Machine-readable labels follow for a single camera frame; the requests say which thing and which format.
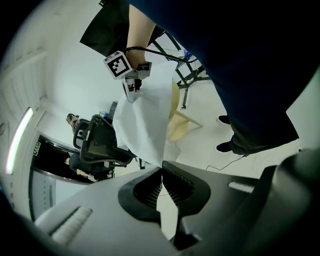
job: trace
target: black office chair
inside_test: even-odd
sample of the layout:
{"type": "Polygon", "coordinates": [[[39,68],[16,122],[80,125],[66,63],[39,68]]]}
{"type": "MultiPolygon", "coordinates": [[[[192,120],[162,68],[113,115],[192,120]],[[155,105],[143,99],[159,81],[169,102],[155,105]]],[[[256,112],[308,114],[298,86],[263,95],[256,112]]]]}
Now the black office chair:
{"type": "Polygon", "coordinates": [[[73,145],[80,150],[80,160],[86,164],[109,162],[109,167],[126,167],[136,157],[130,151],[117,147],[114,128],[98,114],[89,123],[82,121],[78,125],[73,145]]]}

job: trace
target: white paper sheet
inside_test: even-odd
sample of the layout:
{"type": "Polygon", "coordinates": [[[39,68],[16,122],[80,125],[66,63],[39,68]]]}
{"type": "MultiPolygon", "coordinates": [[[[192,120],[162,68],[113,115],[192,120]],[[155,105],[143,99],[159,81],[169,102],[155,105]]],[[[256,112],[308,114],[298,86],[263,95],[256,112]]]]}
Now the white paper sheet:
{"type": "Polygon", "coordinates": [[[129,103],[123,92],[113,117],[117,144],[158,167],[164,156],[176,67],[176,61],[152,65],[135,101],[129,103]]]}

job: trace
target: black shoe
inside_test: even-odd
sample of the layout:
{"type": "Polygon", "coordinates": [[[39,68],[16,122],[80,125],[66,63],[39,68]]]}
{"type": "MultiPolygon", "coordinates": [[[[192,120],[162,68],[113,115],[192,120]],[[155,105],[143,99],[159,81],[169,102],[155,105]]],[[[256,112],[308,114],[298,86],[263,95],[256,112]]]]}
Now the black shoe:
{"type": "Polygon", "coordinates": [[[221,153],[226,153],[226,152],[231,151],[229,142],[230,141],[219,144],[218,146],[216,146],[216,150],[221,152],[221,153]]]}
{"type": "Polygon", "coordinates": [[[226,124],[226,125],[230,125],[230,121],[229,121],[229,118],[228,118],[227,115],[220,115],[217,120],[220,123],[223,123],[223,124],[226,124]]]}

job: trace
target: person's arm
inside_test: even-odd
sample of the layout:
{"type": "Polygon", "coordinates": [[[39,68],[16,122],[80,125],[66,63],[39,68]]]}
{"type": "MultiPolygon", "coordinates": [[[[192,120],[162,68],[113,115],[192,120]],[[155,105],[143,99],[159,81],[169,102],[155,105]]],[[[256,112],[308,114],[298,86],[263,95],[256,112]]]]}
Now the person's arm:
{"type": "Polygon", "coordinates": [[[83,170],[79,170],[79,169],[76,169],[76,174],[86,176],[86,177],[91,177],[90,174],[87,174],[83,170]]]}
{"type": "MultiPolygon", "coordinates": [[[[129,33],[127,47],[144,47],[148,46],[152,32],[156,24],[139,11],[134,6],[129,7],[129,33]]],[[[130,50],[127,52],[126,57],[132,66],[136,69],[138,65],[146,62],[145,52],[143,50],[130,50]]]]}

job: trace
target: fluorescent light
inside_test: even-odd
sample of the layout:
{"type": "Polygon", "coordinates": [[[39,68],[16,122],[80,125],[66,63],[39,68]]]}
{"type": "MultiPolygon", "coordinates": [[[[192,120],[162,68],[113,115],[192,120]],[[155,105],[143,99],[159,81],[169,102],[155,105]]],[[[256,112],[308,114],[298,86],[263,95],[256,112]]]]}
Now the fluorescent light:
{"type": "Polygon", "coordinates": [[[22,119],[20,120],[15,130],[15,133],[13,135],[13,138],[10,144],[8,157],[6,159],[5,173],[7,174],[12,174],[14,171],[15,158],[18,151],[19,143],[33,114],[34,112],[32,111],[32,108],[29,107],[24,113],[22,119]]]}

